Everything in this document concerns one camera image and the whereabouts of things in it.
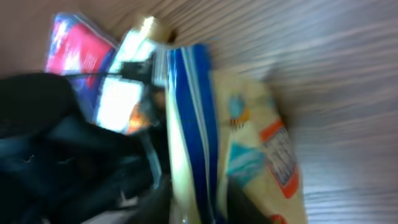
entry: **clear plastic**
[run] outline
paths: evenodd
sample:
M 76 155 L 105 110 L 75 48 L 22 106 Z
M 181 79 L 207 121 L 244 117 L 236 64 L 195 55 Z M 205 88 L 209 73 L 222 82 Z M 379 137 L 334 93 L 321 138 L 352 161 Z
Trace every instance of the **clear plastic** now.
M 145 62 L 152 57 L 154 58 L 152 74 L 150 74 L 152 84 L 164 86 L 167 66 L 166 49 L 166 45 L 148 39 L 142 31 L 131 29 L 125 35 L 109 73 L 119 73 L 124 62 Z M 131 134 L 150 125 L 145 115 L 139 111 L 143 90 L 142 82 L 108 75 L 101 89 L 96 124 L 124 134 Z

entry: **plastic wrapper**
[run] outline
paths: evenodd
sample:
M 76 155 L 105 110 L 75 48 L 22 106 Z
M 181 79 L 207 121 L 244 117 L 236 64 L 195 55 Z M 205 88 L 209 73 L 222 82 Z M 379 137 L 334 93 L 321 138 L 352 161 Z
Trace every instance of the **plastic wrapper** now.
M 45 71 L 59 75 L 106 72 L 116 52 L 116 42 L 80 14 L 59 13 L 50 35 Z M 81 109 L 94 121 L 103 79 L 96 75 L 71 80 Z
M 152 58 L 152 84 L 164 85 L 166 74 L 165 50 L 167 46 L 148 38 L 155 29 L 156 19 L 147 17 L 140 29 L 127 32 L 117 52 L 109 73 L 119 73 L 124 62 L 145 62 Z M 112 131 L 131 134 L 149 124 L 145 115 L 140 113 L 140 99 L 144 90 L 144 83 L 127 80 L 118 76 L 108 76 L 102 86 L 96 122 Z
M 231 180 L 270 223 L 308 223 L 296 156 L 264 83 L 212 72 L 203 45 L 171 50 L 167 122 L 175 223 L 233 219 Z

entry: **wood grain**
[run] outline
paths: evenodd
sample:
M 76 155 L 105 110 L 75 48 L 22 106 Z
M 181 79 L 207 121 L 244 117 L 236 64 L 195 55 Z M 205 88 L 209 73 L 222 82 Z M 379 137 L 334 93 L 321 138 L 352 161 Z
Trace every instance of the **wood grain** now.
M 120 38 L 136 11 L 209 44 L 216 68 L 266 77 L 301 162 L 311 224 L 398 223 L 395 0 L 14 0 L 0 3 L 3 74 L 42 68 L 52 15 Z

